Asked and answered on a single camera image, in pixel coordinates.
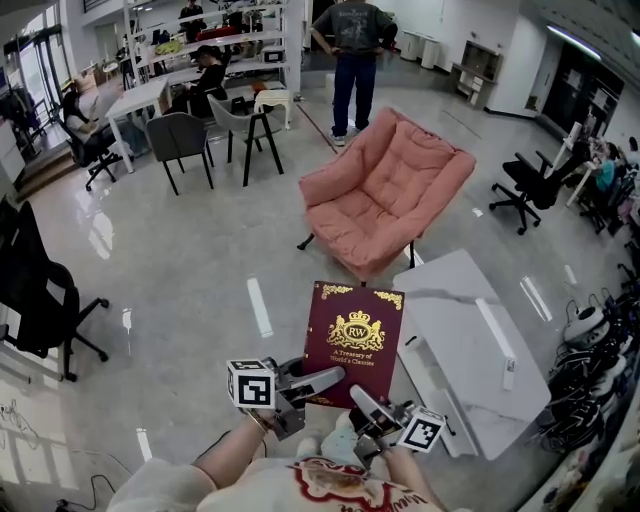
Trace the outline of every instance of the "blue jeans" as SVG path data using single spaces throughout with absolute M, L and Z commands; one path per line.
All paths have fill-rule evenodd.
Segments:
M 369 114 L 376 85 L 376 58 L 374 55 L 339 55 L 336 66 L 335 95 L 333 97 L 333 135 L 344 137 L 349 123 L 349 102 L 353 84 L 356 84 L 356 128 L 369 126 Z

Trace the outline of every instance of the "standing man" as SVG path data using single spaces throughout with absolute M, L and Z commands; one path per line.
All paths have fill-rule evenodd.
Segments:
M 336 36 L 335 47 L 324 38 L 331 32 Z M 356 129 L 360 132 L 369 126 L 376 82 L 376 58 L 382 54 L 383 48 L 391 47 L 398 27 L 375 5 L 367 4 L 366 0 L 345 0 L 329 7 L 313 24 L 311 33 L 325 52 L 338 59 L 331 137 L 333 143 L 341 147 L 345 145 L 354 82 Z
M 198 16 L 203 14 L 202 7 L 196 5 L 196 0 L 188 0 L 189 3 L 186 7 L 183 7 L 180 11 L 180 17 L 178 19 L 189 18 L 190 16 Z M 187 38 L 187 43 L 195 43 L 196 38 L 201 30 L 207 28 L 207 24 L 200 20 L 188 21 L 186 23 L 180 23 L 180 27 L 182 28 L 182 32 L 185 33 Z

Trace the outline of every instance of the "gray t-shirt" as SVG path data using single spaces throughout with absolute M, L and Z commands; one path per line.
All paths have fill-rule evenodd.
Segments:
M 372 53 L 393 22 L 375 5 L 344 2 L 329 7 L 313 24 L 322 35 L 333 32 L 337 48 L 352 55 Z

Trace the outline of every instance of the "gray chair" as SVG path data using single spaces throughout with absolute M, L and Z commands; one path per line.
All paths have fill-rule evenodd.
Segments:
M 276 144 L 273 141 L 273 134 L 282 130 L 282 126 L 275 125 L 271 128 L 266 114 L 253 114 L 238 116 L 230 112 L 232 106 L 232 100 L 218 101 L 210 94 L 209 104 L 211 105 L 211 111 L 218 122 L 218 125 L 225 131 L 229 132 L 229 148 L 227 161 L 231 163 L 233 158 L 233 138 L 238 137 L 247 145 L 247 153 L 244 161 L 244 180 L 242 186 L 246 187 L 249 184 L 249 168 L 251 167 L 251 149 L 253 148 L 253 142 L 256 142 L 258 150 L 262 151 L 260 147 L 260 139 L 266 138 L 271 146 L 271 152 L 273 153 L 273 159 L 276 161 L 278 172 L 284 174 L 282 170 L 282 164 L 280 163 L 280 157 L 278 156 L 278 150 Z M 256 126 L 258 121 L 262 121 L 261 125 Z
M 211 167 L 214 167 L 213 157 L 211 156 L 211 149 L 209 149 L 209 144 L 207 143 L 207 130 L 201 119 L 182 112 L 167 114 L 147 122 L 147 133 L 149 134 L 151 149 L 153 149 L 153 153 L 158 161 L 163 163 L 176 195 L 180 194 L 178 194 L 176 184 L 173 182 L 167 162 L 169 160 L 177 160 L 180 170 L 184 173 L 184 167 L 180 159 L 193 155 L 202 155 L 209 186 L 213 190 L 211 173 L 209 172 L 207 159 L 204 156 L 205 148 L 209 155 Z

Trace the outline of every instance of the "white shelving unit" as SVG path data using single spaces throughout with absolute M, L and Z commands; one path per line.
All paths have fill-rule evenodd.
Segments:
M 191 16 L 189 18 L 175 19 L 156 25 L 152 28 L 140 30 L 135 34 L 131 34 L 129 30 L 129 9 L 133 8 L 135 3 L 129 3 L 129 0 L 123 0 L 123 10 L 125 17 L 125 30 L 127 32 L 127 41 L 129 44 L 129 54 L 135 55 L 135 43 L 134 41 L 142 36 L 148 36 L 153 34 L 156 30 L 175 29 L 180 23 L 195 21 L 195 20 L 207 20 L 213 18 L 221 18 L 224 14 L 234 12 L 251 12 L 251 11 L 268 11 L 276 12 L 277 29 L 264 32 L 250 32 L 247 34 L 238 34 L 233 36 L 219 37 L 216 39 L 209 39 L 202 42 L 188 44 L 182 47 L 177 53 L 170 53 L 166 55 L 149 56 L 149 58 L 142 58 L 139 63 L 133 64 L 133 72 L 135 76 L 136 84 L 142 83 L 140 69 L 146 66 L 153 65 L 156 62 L 167 61 L 179 57 L 184 57 L 191 52 L 197 50 L 202 45 L 211 46 L 225 46 L 228 44 L 237 44 L 249 41 L 258 40 L 281 40 L 285 47 L 285 59 L 284 62 L 265 63 L 259 59 L 244 59 L 240 62 L 230 64 L 227 67 L 227 73 L 239 73 L 247 71 L 260 71 L 260 70 L 277 70 L 283 69 L 285 72 L 286 87 L 292 93 L 300 91 L 300 71 L 302 62 L 302 37 L 303 37 L 303 13 L 304 5 L 298 0 L 283 1 L 275 4 L 255 5 L 250 7 L 241 7 L 229 10 L 213 11 L 203 13 L 197 16 Z M 169 80 L 169 84 L 175 85 L 184 82 L 190 82 L 198 80 L 201 74 L 197 72 L 197 68 L 183 69 L 163 75 L 163 77 Z

